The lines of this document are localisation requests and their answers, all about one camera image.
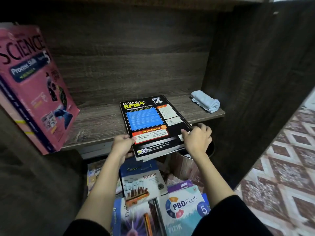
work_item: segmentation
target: folded cloth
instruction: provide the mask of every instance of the folded cloth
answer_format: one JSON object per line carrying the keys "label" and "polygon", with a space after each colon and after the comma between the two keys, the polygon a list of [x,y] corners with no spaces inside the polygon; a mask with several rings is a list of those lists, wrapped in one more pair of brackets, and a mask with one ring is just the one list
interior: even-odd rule
{"label": "folded cloth", "polygon": [[192,101],[208,112],[214,113],[215,111],[218,111],[220,102],[217,99],[211,98],[201,90],[194,91],[191,95],[193,97]]}

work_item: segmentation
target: person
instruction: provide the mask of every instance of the person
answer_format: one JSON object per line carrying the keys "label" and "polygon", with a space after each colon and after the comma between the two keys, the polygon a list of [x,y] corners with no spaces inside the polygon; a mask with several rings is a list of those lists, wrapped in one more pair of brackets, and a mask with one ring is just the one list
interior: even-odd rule
{"label": "person", "polygon": [[[188,134],[182,130],[184,144],[203,177],[211,211],[196,226],[192,235],[272,235],[266,226],[231,190],[206,154],[211,143],[210,127],[199,123]],[[64,233],[68,235],[109,235],[118,171],[135,139],[128,135],[114,138],[112,150],[97,182],[75,220]]]}

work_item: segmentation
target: patterned floor tile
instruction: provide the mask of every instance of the patterned floor tile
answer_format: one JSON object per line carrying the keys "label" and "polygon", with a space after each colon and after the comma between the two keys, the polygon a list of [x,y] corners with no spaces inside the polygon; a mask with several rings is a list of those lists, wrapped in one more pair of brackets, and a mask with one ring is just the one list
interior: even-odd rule
{"label": "patterned floor tile", "polygon": [[315,235],[315,111],[301,107],[235,192],[275,236]]}

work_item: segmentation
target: black book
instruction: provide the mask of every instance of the black book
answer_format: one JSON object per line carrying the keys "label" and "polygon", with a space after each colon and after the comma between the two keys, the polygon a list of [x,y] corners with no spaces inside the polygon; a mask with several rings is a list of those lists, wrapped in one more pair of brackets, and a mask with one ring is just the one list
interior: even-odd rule
{"label": "black book", "polygon": [[190,131],[190,124],[164,95],[120,103],[136,160],[150,160],[181,150],[184,147],[181,129]]}

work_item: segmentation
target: hand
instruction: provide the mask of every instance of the hand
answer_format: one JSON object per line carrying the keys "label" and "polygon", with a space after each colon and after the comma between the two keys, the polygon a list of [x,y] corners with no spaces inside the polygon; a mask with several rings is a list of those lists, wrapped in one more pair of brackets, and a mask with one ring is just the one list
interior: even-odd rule
{"label": "hand", "polygon": [[132,144],[136,141],[136,137],[129,138],[129,135],[119,135],[114,137],[114,142],[112,144],[112,150],[110,155],[114,156],[115,158],[120,160],[120,165],[125,162],[126,158],[133,156],[132,151]]}
{"label": "hand", "polygon": [[194,126],[191,133],[188,134],[184,129],[181,130],[184,138],[186,150],[195,160],[198,156],[204,155],[209,144],[212,142],[210,136],[212,130],[203,123],[198,123],[198,127]]}

